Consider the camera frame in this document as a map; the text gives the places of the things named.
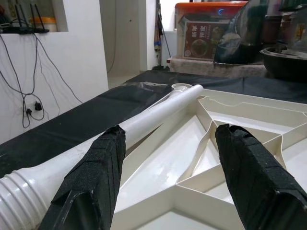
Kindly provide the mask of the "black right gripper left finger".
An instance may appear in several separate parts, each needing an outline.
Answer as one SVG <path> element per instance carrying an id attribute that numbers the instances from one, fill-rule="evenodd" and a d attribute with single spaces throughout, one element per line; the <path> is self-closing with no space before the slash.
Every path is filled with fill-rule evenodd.
<path id="1" fill-rule="evenodd" d="M 38 230 L 110 230 L 126 154 L 125 131 L 99 136 L 65 176 Z"/>

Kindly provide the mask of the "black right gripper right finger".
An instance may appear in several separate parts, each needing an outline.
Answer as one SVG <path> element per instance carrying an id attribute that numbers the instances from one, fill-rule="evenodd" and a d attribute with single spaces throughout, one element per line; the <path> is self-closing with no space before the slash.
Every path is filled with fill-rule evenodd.
<path id="1" fill-rule="evenodd" d="M 226 184 L 245 230 L 307 230 L 307 193 L 249 131 L 215 132 Z"/>

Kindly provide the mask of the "white plastic children table top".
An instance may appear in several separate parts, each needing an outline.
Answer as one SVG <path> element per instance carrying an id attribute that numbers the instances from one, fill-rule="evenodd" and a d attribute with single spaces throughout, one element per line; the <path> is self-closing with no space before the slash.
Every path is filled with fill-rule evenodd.
<path id="1" fill-rule="evenodd" d="M 307 102 L 204 90 L 128 150 L 111 230 L 244 230 L 215 141 L 222 124 L 252 133 L 307 192 Z"/>

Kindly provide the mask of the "white plastic table leg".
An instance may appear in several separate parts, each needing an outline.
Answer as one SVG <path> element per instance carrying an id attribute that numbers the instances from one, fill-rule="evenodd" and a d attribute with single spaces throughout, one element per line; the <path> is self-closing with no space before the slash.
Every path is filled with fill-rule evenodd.
<path id="1" fill-rule="evenodd" d="M 131 147 L 172 114 L 195 101 L 203 87 L 181 86 L 119 126 Z M 64 177 L 98 139 L 95 136 L 62 154 L 30 168 L 12 171 L 0 178 L 0 230 L 34 230 L 41 223 Z"/>

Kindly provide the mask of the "black round bowl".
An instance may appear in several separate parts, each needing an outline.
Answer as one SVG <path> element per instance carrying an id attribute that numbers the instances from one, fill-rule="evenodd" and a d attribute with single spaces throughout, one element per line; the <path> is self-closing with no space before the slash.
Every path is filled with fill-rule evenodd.
<path id="1" fill-rule="evenodd" d="M 281 53 L 274 47 L 262 49 L 260 54 L 269 74 L 280 80 L 307 83 L 307 55 L 294 54 L 284 49 Z"/>

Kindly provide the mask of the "beige stone counter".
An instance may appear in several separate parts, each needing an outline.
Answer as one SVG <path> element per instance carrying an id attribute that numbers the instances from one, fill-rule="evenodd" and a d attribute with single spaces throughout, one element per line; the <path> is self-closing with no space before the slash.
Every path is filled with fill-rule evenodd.
<path id="1" fill-rule="evenodd" d="M 232 65 L 220 64 L 213 61 L 169 58 L 167 64 L 171 72 L 211 76 L 211 77 L 268 77 L 264 65 Z"/>

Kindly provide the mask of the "black plastic bag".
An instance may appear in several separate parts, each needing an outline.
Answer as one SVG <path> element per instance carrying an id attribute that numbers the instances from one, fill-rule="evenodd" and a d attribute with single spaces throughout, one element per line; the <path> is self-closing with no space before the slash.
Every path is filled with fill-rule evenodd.
<path id="1" fill-rule="evenodd" d="M 269 0 L 249 0 L 231 19 L 216 47 L 214 62 L 251 64 L 262 47 Z"/>

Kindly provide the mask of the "brown broom with blue band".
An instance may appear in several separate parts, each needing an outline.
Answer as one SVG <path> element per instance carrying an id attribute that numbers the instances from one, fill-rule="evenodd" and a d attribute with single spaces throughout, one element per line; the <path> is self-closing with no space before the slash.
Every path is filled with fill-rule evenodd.
<path id="1" fill-rule="evenodd" d="M 157 59 L 157 66 L 161 66 L 161 50 L 162 50 L 163 25 L 161 19 L 160 0 L 155 0 L 155 28 L 154 28 L 154 51 Z"/>

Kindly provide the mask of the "white chest freezer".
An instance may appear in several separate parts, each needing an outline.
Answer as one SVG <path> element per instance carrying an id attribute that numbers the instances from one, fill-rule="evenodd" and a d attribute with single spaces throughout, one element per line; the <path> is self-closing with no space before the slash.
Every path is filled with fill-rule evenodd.
<path id="1" fill-rule="evenodd" d="M 171 57 L 174 57 L 177 53 L 177 31 L 165 31 L 165 35 L 167 37 Z M 161 51 L 161 60 L 162 66 L 167 66 L 168 51 L 165 45 L 164 37 L 162 37 L 162 51 Z"/>

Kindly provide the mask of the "red food poster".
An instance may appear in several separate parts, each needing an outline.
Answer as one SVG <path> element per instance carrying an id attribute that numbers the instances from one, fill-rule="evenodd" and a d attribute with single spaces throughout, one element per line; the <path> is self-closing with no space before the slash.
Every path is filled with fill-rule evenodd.
<path id="1" fill-rule="evenodd" d="M 213 23 L 186 22 L 183 57 L 212 60 L 215 49 L 212 34 Z"/>

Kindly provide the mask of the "clear plastic container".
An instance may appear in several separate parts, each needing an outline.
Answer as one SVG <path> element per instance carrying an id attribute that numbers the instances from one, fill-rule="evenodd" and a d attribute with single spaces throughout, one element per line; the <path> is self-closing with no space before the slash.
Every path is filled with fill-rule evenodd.
<path id="1" fill-rule="evenodd" d="M 283 53 L 307 59 L 307 8 L 291 15 L 286 47 Z"/>

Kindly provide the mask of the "yellow lidded white tub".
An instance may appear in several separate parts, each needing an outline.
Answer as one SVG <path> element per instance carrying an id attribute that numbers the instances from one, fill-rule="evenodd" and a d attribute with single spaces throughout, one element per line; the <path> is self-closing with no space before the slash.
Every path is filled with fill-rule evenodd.
<path id="1" fill-rule="evenodd" d="M 32 26 L 40 29 L 48 29 L 50 32 L 57 32 L 57 22 L 54 17 L 41 17 L 38 16 L 31 18 L 30 23 Z"/>

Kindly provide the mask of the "black wifi router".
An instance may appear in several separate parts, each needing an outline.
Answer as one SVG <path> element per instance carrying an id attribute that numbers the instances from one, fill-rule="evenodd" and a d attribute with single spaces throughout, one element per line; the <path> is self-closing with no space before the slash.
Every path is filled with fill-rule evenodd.
<path id="1" fill-rule="evenodd" d="M 9 22 L 0 23 L 0 33 L 2 34 L 46 34 L 50 30 L 43 22 L 43 17 L 40 14 L 38 5 L 36 2 L 29 3 L 30 7 L 30 19 L 26 18 L 24 9 L 18 1 L 12 4 L 13 12 L 15 13 L 15 18 Z"/>

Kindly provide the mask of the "orange lidded storage box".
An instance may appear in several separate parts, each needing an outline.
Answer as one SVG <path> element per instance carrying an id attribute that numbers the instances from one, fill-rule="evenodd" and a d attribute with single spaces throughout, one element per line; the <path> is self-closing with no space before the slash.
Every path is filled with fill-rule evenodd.
<path id="1" fill-rule="evenodd" d="M 228 28 L 231 19 L 246 4 L 246 1 L 205 1 L 178 3 L 175 5 L 176 28 L 177 28 L 177 58 L 183 57 L 185 42 L 185 23 L 186 22 L 207 22 L 213 23 L 212 43 L 216 47 L 220 38 Z"/>

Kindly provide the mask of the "white wall socket with plug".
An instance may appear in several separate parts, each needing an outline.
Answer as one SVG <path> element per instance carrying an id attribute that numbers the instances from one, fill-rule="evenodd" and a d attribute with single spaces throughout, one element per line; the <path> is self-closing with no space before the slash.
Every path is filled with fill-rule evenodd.
<path id="1" fill-rule="evenodd" d="M 36 112 L 42 112 L 42 111 L 43 111 L 43 106 L 38 101 L 25 104 L 25 113 L 28 115 L 32 113 L 36 113 Z"/>

